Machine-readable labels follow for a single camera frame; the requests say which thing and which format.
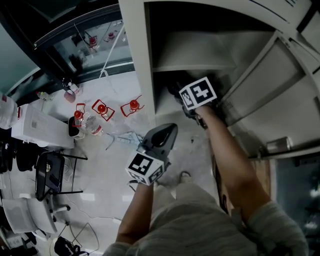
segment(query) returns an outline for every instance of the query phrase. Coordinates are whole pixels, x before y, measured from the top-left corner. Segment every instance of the black bag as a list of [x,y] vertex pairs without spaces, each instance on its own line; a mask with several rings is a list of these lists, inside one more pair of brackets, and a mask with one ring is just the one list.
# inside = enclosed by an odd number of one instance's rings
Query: black bag
[[75,245],[68,241],[67,239],[59,236],[58,240],[54,245],[54,252],[59,256],[80,256],[80,255],[89,255],[86,251],[80,251],[80,246]]

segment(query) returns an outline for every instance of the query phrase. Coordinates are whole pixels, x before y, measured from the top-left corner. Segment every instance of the person's left arm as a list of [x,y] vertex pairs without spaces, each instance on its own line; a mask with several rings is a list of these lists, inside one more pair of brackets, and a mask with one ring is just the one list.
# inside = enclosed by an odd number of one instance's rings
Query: person's left arm
[[121,221],[116,242],[133,245],[149,233],[154,186],[138,184],[132,202]]

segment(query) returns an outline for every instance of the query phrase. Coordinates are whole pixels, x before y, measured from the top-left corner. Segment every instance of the person's right arm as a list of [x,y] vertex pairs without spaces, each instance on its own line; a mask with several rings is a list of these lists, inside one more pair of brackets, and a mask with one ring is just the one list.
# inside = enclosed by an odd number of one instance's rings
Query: person's right arm
[[209,106],[197,108],[208,127],[214,157],[231,203],[241,209],[246,222],[252,213],[271,199],[264,191],[244,151],[225,124]]
[[244,151],[225,124],[208,106],[197,108],[205,121],[216,163],[234,207],[242,219],[261,238],[289,248],[292,256],[308,255],[308,244],[299,226],[272,202],[258,180]]

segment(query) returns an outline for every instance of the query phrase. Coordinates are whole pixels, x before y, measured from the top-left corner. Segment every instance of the red bottle cap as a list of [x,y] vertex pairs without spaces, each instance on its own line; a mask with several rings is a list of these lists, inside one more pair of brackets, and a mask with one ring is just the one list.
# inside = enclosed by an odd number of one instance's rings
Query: red bottle cap
[[99,113],[103,114],[103,113],[106,112],[106,110],[107,110],[107,108],[106,108],[105,105],[100,104],[100,105],[98,106],[98,112],[99,112]]
[[82,116],[83,116],[84,114],[82,114],[81,113],[81,111],[79,111],[79,110],[77,110],[76,112],[74,112],[74,118],[75,119],[81,119],[82,118]]
[[130,108],[132,110],[138,109],[139,108],[139,102],[137,100],[135,100],[135,99],[131,100],[130,101]]

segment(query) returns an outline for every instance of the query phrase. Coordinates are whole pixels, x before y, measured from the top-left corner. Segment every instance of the white office chair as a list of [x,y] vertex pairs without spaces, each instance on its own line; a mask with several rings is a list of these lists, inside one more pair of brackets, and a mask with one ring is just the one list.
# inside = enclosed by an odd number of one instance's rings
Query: white office chair
[[54,213],[70,210],[68,205],[50,209],[46,200],[38,201],[36,198],[2,199],[2,204],[15,234],[32,232],[42,241],[48,241],[50,234],[57,232]]

